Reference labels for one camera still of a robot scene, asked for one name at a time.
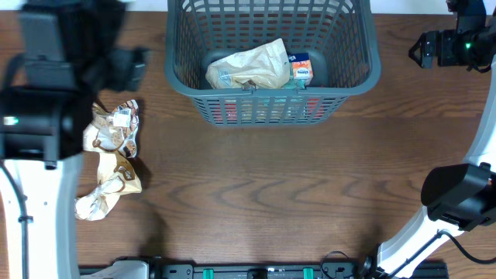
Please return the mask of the orange pasta bag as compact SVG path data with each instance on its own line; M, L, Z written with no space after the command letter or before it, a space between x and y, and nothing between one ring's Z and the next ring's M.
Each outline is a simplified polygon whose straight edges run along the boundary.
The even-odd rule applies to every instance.
M331 105L318 98L239 98L208 104L215 124L227 125L315 123Z

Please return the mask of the clear cookie snack bag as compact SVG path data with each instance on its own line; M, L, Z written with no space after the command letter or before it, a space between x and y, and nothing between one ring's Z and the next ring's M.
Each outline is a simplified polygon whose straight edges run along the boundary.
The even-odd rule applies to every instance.
M93 120L84 130L84 151L119 152L125 158L136 157L138 153L136 137L140 127L139 112L140 108L135 99L118 105L111 112L94 103Z

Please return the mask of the grey plastic basket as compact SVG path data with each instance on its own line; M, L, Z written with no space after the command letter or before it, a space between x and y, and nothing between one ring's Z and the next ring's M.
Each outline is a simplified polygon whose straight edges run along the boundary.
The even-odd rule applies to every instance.
M308 53L314 77L302 89L214 89L209 64L281 38L290 54ZM170 0L165 75L203 119L221 127L314 125L345 100L371 90L381 62L368 1ZM215 124L208 102L226 99L318 98L330 102L323 119L299 124Z

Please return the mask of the brown white bottom snack bag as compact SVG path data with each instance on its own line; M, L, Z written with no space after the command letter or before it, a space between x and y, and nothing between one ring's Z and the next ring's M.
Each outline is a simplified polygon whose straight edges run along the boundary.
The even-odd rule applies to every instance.
M79 220L104 219L123 195L139 194L141 180L132 164L120 153L100 153L97 186L88 195L75 199L75 217Z

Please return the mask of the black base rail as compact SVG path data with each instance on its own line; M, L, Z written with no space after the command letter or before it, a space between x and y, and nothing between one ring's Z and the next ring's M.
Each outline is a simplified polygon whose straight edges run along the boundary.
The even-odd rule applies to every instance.
M120 257L107 266L80 266L82 278L153 279L323 279L353 278L353 260L318 264L197 265L166 263L161 257Z

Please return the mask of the multicolour tissue pack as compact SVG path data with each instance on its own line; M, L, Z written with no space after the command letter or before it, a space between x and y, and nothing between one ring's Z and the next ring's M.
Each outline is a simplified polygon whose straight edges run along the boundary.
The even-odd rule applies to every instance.
M309 86L314 77L309 54L290 54L288 59L291 64L291 78L303 87Z

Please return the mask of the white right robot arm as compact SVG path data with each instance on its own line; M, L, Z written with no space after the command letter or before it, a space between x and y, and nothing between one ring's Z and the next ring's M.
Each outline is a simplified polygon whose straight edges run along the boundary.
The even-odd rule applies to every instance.
M304 129L326 121L348 98L371 90L381 75L368 1L171 1L164 72L206 122L223 129ZM265 89L236 85L228 58L281 43L282 57L313 63L310 84ZM495 221L495 97L463 163L433 169L419 210L363 261L321 263L324 278L408 278L447 240Z

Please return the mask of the beige snack pouch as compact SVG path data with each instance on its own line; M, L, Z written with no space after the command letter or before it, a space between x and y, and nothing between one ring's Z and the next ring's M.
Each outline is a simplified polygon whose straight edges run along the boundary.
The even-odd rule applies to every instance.
M212 62L205 74L214 89L278 89L290 76L290 62L281 38Z

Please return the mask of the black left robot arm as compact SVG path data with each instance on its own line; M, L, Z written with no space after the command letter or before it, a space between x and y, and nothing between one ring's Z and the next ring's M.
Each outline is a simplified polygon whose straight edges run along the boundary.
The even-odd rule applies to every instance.
M12 278L77 278L74 199L100 91L136 91L148 51L116 46L127 2L29 0L1 84L1 196Z

